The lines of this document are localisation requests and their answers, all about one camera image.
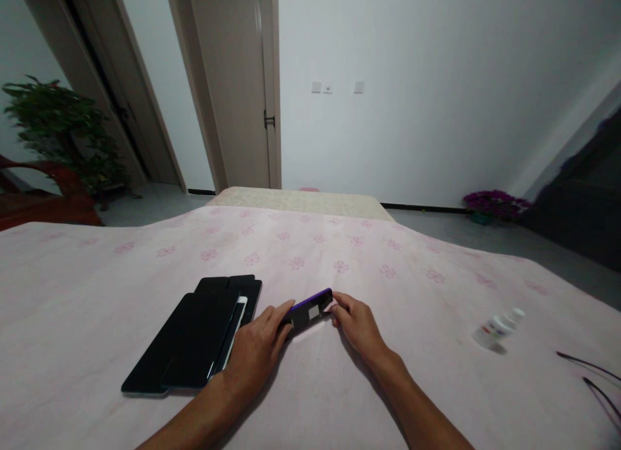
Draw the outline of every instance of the door handle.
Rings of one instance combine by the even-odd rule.
[[[276,116],[268,117],[267,116],[267,109],[263,109],[263,125],[265,126],[266,130],[267,130],[268,122],[269,122],[270,125],[273,125],[275,127],[276,126]]]

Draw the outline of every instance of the baseboard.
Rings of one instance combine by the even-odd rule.
[[[390,204],[380,203],[384,209],[403,209],[405,211],[441,212],[449,214],[467,214],[464,208],[442,208],[440,206],[415,206],[413,204]]]
[[[199,189],[195,189],[195,188],[188,188],[188,193],[190,195],[215,196],[215,191],[213,191],[213,190],[199,190]]]

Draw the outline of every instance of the black cable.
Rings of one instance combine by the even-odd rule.
[[[593,381],[591,381],[590,379],[587,379],[586,377],[583,377],[582,380],[589,386],[594,388],[595,390],[597,390],[600,394],[602,394],[602,396],[606,399],[606,401],[608,402],[608,404],[613,408],[613,410],[615,410],[615,414],[617,416],[617,418],[619,418],[621,420],[621,413],[619,413],[619,410],[616,408],[616,406],[611,402],[610,398],[608,398],[608,395],[606,395],[602,389],[600,389],[597,385],[595,385],[593,383]]]
[[[612,377],[614,377],[615,379],[617,379],[619,382],[621,382],[621,378],[619,376],[617,376],[616,374],[613,374],[612,372],[605,370],[604,368],[600,368],[599,366],[596,366],[592,363],[589,363],[588,361],[584,361],[582,359],[578,359],[578,358],[574,358],[573,356],[567,355],[565,353],[561,353],[561,352],[556,352],[557,355],[559,355],[561,358],[565,358],[565,359],[570,359],[571,361],[577,361],[578,363],[583,363],[586,364],[588,366],[592,366],[595,369],[599,369],[602,372],[605,372],[606,374],[610,374]]]

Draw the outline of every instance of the gray floor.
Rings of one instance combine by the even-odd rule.
[[[143,226],[204,206],[212,197],[185,195],[173,185],[150,184],[99,212],[111,227]],[[480,226],[464,215],[389,210],[401,225],[439,240],[477,250],[531,259],[588,294],[621,311],[621,274],[512,224]]]

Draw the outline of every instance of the potted plant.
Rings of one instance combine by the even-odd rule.
[[[501,190],[478,191],[464,197],[470,219],[477,224],[487,225],[494,219],[516,220],[530,203]]]
[[[99,194],[102,210],[107,209],[105,188],[129,185],[129,174],[118,162],[114,140],[104,129],[103,112],[91,99],[58,86],[58,80],[41,83],[5,83],[2,90],[11,96],[5,109],[17,120],[19,140],[41,159],[62,164],[75,171],[90,194]],[[78,148],[80,138],[83,148]]]

